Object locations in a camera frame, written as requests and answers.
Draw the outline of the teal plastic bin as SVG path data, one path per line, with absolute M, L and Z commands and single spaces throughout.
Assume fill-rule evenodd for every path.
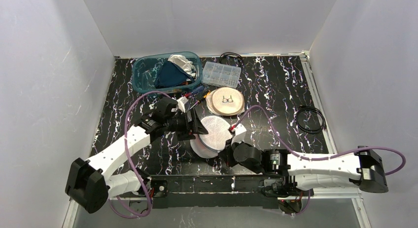
M 154 86 L 155 77 L 157 71 L 162 67 L 165 61 L 168 61 L 170 55 L 184 55 L 188 60 L 193 62 L 197 70 L 197 77 L 195 78 L 195 83 L 191 83 L 189 80 L 185 82 L 184 85 L 177 87 L 168 87 L 157 89 Z M 190 91 L 198 87 L 201 82 L 203 67 L 200 61 L 200 58 L 193 52 L 174 52 L 174 53 L 165 53 L 157 54 L 142 57 L 136 60 L 132 67 L 132 85 L 134 90 L 139 93 L 147 93 L 150 91 L 161 91 L 166 94 L 178 93 L 182 91 Z

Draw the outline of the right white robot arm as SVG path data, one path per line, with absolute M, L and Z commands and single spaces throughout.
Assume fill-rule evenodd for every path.
M 382 158 L 367 147 L 336 154 L 291 153 L 286 149 L 260 150 L 247 143 L 233 143 L 220 152 L 227 166 L 241 165 L 255 174 L 277 178 L 269 187 L 278 194 L 308 192 L 314 188 L 359 188 L 368 193 L 386 193 L 388 186 Z

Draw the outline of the dark blue lace bra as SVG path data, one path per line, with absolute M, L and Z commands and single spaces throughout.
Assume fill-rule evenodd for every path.
M 157 71 L 154 86 L 157 89 L 177 87 L 184 85 L 188 80 L 191 83 L 195 83 L 194 77 L 184 71 L 180 66 L 170 61 L 165 61 Z

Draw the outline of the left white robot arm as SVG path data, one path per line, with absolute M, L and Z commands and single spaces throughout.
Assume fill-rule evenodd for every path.
M 167 132 L 174 132 L 179 141 L 208 133 L 194 109 L 187 111 L 181 100 L 168 97 L 126 127 L 123 136 L 100 153 L 70 166 L 65 193 L 90 214 L 128 192 L 144 195 L 151 208 L 150 175 L 137 169 L 131 157 Z

